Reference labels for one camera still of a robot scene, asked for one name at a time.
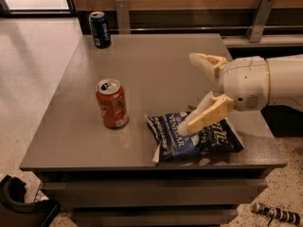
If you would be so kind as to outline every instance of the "blue soda can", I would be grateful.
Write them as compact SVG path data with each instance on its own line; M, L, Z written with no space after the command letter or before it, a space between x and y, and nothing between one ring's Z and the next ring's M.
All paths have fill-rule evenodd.
M96 47L106 48L111 45L111 34L104 12L92 12L89 15L89 26L91 27L91 32Z

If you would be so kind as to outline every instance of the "snack bag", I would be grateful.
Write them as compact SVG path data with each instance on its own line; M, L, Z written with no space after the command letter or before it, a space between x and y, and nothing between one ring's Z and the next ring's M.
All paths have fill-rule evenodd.
M181 136L178 125L189 113L168 113L146 116L147 124L158 142L155 162L182 161L208 152L239 152L243 149L241 138L224 119L191 135Z

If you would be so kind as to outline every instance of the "can top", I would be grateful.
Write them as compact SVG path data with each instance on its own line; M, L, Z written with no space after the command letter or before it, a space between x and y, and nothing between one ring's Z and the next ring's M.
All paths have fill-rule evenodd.
M116 79L103 79L97 85L97 90L103 95L112 95L121 87L120 82Z
M102 11L93 11L93 12L91 12L91 14L89 16L92 17L92 18L99 19L99 18L102 18L104 16L104 12L102 12Z

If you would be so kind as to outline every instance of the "white floor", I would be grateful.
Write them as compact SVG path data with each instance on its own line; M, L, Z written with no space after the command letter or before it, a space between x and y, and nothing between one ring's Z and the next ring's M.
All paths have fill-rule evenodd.
M9 174L27 183L33 201L39 181L19 165L81 37L76 18L0 18L0 179ZM289 164L266 179L269 187L257 201L294 211L303 218L303 139L279 138ZM240 215L224 227L261 227L269 221L241 205ZM76 226L66 214L57 226ZM270 226L293 226L274 220Z

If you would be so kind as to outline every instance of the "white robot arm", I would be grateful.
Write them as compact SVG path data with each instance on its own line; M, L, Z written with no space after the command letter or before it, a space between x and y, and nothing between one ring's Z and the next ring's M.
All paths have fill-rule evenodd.
M222 94L208 94L179 125L181 135L214 124L234 109L249 111L266 105L286 105L303 112L303 55L229 62L223 57L192 53L189 60L211 81L219 83Z

